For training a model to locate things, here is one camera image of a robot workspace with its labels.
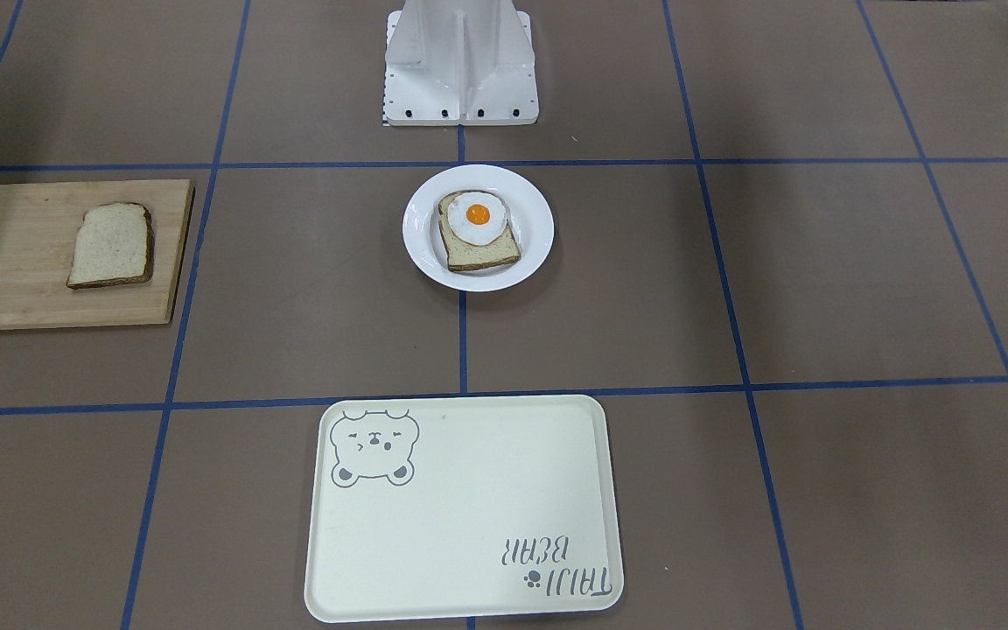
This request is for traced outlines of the bread slice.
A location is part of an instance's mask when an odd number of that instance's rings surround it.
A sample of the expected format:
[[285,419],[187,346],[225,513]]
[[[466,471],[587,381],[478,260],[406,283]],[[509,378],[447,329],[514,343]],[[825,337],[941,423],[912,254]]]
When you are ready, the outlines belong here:
[[81,220],[66,287],[78,291],[143,284],[151,280],[153,267],[151,211],[137,203],[99,205]]
[[508,212],[507,231],[500,238],[488,244],[488,246],[471,246],[457,239],[448,224],[445,223],[445,208],[449,202],[459,193],[464,192],[488,192],[500,197],[493,192],[484,190],[459,190],[445,195],[437,203],[437,227],[443,239],[445,251],[445,267],[451,272],[471,272],[483,269],[492,269],[500,266],[509,266],[517,263],[521,259],[521,249],[516,240],[515,231],[512,229],[511,213],[507,203],[503,200]]

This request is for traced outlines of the fried egg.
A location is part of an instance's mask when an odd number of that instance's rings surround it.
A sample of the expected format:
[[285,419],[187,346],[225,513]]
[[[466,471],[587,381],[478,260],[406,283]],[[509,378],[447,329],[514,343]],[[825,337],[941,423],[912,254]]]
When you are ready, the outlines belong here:
[[453,235],[471,246],[488,246],[507,231],[508,209],[490,192],[460,192],[445,208]]

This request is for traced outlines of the white round plate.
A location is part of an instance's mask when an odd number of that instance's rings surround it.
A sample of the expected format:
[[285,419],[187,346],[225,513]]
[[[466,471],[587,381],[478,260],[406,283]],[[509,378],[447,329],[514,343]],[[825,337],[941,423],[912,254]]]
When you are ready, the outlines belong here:
[[443,171],[409,199],[404,246],[429,278],[454,290],[505,290],[547,260],[555,220],[543,193],[514,171],[471,164]]

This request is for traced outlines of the wooden cutting board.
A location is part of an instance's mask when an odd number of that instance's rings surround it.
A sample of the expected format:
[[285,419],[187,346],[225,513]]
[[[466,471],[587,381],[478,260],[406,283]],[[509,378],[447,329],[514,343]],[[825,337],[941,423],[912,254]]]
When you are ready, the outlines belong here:
[[[77,231],[89,210],[113,202],[141,204],[150,213],[151,279],[71,290]],[[188,179],[0,185],[0,330],[169,322],[192,202]]]

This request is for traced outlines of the cream bear tray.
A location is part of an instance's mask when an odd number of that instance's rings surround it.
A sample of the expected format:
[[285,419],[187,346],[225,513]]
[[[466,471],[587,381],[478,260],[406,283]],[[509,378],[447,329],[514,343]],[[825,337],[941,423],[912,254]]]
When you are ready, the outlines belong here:
[[321,415],[304,578],[317,620],[593,613],[624,587],[596,399],[345,400]]

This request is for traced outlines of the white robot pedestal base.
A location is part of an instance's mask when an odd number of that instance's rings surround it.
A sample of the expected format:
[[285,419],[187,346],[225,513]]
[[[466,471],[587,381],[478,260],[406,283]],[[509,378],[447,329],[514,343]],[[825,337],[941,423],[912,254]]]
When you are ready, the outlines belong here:
[[385,124],[539,119],[531,17],[512,1],[407,1],[388,14],[385,36]]

